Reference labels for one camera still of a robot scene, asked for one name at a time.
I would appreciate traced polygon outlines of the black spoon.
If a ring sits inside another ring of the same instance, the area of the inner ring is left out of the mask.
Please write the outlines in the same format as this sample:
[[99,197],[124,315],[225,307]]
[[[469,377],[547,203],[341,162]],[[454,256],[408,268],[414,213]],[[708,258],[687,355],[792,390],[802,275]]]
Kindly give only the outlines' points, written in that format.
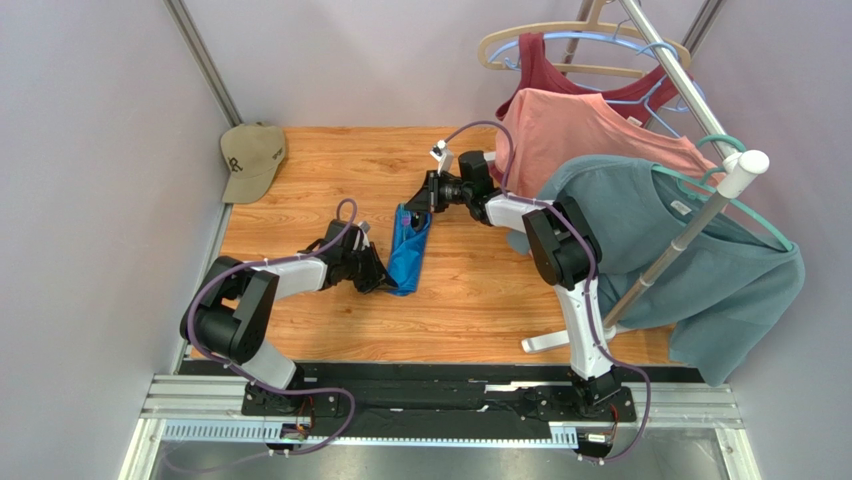
[[411,212],[410,213],[410,227],[415,231],[419,232],[423,230],[428,223],[429,215],[424,212]]

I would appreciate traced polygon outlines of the blue cloth napkin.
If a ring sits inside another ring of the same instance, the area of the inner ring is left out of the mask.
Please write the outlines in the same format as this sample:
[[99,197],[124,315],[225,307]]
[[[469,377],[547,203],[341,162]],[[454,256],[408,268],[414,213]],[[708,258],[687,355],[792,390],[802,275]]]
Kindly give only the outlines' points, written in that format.
[[392,289],[390,293],[395,296],[407,296],[416,292],[419,285],[432,216],[426,212],[429,215],[428,223],[419,232],[415,232],[410,226],[403,230],[397,223],[399,205],[394,216],[391,253],[387,271],[397,284],[397,287]]

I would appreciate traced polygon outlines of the black fork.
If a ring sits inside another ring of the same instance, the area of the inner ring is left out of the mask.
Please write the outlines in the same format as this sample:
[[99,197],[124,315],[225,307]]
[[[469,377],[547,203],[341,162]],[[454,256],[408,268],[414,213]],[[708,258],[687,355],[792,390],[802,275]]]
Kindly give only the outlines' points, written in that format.
[[403,204],[399,205],[397,211],[397,223],[403,230],[408,228],[411,224],[411,213],[404,207]]

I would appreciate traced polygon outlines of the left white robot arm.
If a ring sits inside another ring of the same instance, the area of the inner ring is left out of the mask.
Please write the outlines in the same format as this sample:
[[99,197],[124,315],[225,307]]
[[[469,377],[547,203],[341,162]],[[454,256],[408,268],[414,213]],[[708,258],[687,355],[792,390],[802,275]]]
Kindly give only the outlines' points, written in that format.
[[292,390],[297,364],[266,339],[273,306],[343,281],[362,294],[397,288],[375,245],[358,227],[338,240],[328,234],[276,262],[220,256],[196,293],[198,305],[184,313],[179,332],[197,350],[222,360],[225,367],[262,388],[275,393]]

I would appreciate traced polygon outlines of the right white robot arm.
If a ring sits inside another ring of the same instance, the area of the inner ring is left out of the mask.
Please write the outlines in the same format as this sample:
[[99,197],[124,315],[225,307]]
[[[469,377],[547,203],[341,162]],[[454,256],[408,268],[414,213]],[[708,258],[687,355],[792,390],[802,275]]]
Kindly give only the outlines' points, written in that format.
[[582,402],[596,406],[621,390],[614,361],[602,334],[597,303],[599,248],[576,201],[542,201],[503,193],[488,179],[464,179],[431,170],[423,186],[404,204],[419,216],[464,204],[486,225],[526,234],[536,269],[554,288],[566,328],[521,341],[528,354],[570,347],[572,384]]

